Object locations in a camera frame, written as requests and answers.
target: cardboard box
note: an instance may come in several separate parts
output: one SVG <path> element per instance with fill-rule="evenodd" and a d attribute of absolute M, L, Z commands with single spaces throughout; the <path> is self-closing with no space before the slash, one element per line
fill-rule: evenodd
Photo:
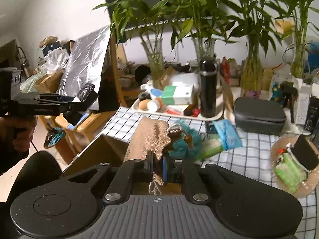
<path fill-rule="evenodd" d="M 165 105 L 193 104 L 193 85 L 166 86 L 161 98 Z"/>
<path fill-rule="evenodd" d="M 35 82 L 34 88 L 39 92 L 55 93 L 59 87 L 63 72 L 58 71 L 50 75 L 45 75 Z"/>
<path fill-rule="evenodd" d="M 304 125 L 306 123 L 312 86 L 303 83 L 301 78 L 297 78 L 296 80 L 295 87 L 298 90 L 298 99 L 294 105 L 295 124 Z"/>

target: ribbed gray grip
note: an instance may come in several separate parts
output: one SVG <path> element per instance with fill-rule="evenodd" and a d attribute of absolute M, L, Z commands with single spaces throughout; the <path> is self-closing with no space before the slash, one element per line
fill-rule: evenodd
<path fill-rule="evenodd" d="M 131 195 L 123 204 L 106 207 L 87 230 L 69 239 L 240 239 L 221 225 L 207 206 L 189 203 L 184 195 Z M 20 239 L 30 239 L 23 235 Z"/>

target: metal screw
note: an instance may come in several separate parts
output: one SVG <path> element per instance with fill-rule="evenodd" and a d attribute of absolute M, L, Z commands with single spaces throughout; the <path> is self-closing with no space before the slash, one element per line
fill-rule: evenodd
<path fill-rule="evenodd" d="M 205 193 L 197 193 L 193 196 L 193 199 L 195 199 L 196 201 L 205 201 L 208 199 L 208 195 L 206 195 Z"/>
<path fill-rule="evenodd" d="M 121 198 L 121 195 L 118 193 L 108 193 L 105 195 L 105 198 L 110 201 L 116 201 Z"/>

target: glass vase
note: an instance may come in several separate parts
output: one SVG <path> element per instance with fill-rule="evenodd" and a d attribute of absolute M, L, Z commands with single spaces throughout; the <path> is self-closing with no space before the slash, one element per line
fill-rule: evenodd
<path fill-rule="evenodd" d="M 163 89 L 160 78 L 165 71 L 162 41 L 163 39 L 158 38 L 150 39 L 141 43 L 147 55 L 149 67 L 151 69 L 153 86 L 157 89 Z"/>
<path fill-rule="evenodd" d="M 197 56 L 197 72 L 199 72 L 199 62 L 202 58 L 216 58 L 215 54 L 215 38 L 192 38 L 196 56 Z"/>
<path fill-rule="evenodd" d="M 304 67 L 305 67 L 305 47 L 303 45 L 295 46 L 290 73 L 294 77 L 302 78 Z"/>
<path fill-rule="evenodd" d="M 259 42 L 248 39 L 248 56 L 241 73 L 241 95 L 259 98 L 263 80 L 263 67 L 259 59 Z"/>

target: brown egg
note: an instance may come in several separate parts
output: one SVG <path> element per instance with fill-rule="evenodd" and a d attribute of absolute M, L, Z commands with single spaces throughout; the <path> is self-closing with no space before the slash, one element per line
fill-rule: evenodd
<path fill-rule="evenodd" d="M 141 109 L 141 110 L 147 110 L 147 103 L 151 101 L 150 99 L 146 99 L 146 100 L 143 100 L 141 101 L 139 104 L 138 104 L 138 107 Z"/>
<path fill-rule="evenodd" d="M 155 98 L 159 102 L 159 108 L 163 107 L 163 100 L 160 97 Z"/>

